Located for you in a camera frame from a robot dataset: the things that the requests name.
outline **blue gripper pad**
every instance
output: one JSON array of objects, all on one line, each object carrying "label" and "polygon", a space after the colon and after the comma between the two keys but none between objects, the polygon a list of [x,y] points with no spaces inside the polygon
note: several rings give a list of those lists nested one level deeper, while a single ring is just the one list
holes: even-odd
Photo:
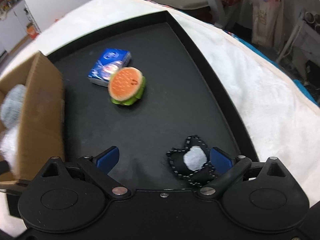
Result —
[{"label": "blue gripper pad", "polygon": [[100,153],[93,158],[92,163],[96,167],[102,170],[105,174],[108,174],[119,161],[120,153],[116,146],[110,147],[108,150]]},{"label": "blue gripper pad", "polygon": [[210,162],[217,173],[222,175],[232,168],[236,160],[219,148],[213,147],[210,151]]}]

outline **toy hamburger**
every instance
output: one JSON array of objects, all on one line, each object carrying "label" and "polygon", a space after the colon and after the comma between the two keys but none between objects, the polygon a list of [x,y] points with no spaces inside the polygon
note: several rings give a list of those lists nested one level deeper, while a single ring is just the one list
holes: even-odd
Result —
[{"label": "toy hamburger", "polygon": [[108,91],[111,102],[117,105],[131,106],[142,97],[146,79],[141,71],[134,67],[125,67],[112,75]]}]

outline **logo on tissue packet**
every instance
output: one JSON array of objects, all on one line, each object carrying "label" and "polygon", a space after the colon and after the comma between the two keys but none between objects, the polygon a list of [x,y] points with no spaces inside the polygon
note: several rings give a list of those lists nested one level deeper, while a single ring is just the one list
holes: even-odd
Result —
[{"label": "logo on tissue packet", "polygon": [[112,59],[115,57],[119,57],[119,53],[110,51],[110,52],[107,52],[105,55],[103,55],[103,57],[105,59]]}]

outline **white patch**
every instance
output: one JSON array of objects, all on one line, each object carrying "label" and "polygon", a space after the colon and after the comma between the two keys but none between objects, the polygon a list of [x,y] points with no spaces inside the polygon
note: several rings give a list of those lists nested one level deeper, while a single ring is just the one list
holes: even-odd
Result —
[{"label": "white patch", "polygon": [[199,146],[192,146],[183,156],[183,162],[189,170],[196,171],[202,168],[207,162],[207,156]]}]

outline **cardboard box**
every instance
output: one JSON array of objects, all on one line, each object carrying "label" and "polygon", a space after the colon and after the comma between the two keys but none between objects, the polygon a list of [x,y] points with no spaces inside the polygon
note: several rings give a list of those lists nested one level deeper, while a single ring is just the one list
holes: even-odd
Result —
[{"label": "cardboard box", "polygon": [[64,159],[61,115],[64,90],[61,73],[41,52],[0,80],[0,104],[17,84],[27,87],[18,133],[18,174],[0,175],[0,189],[21,192],[50,157]]}]

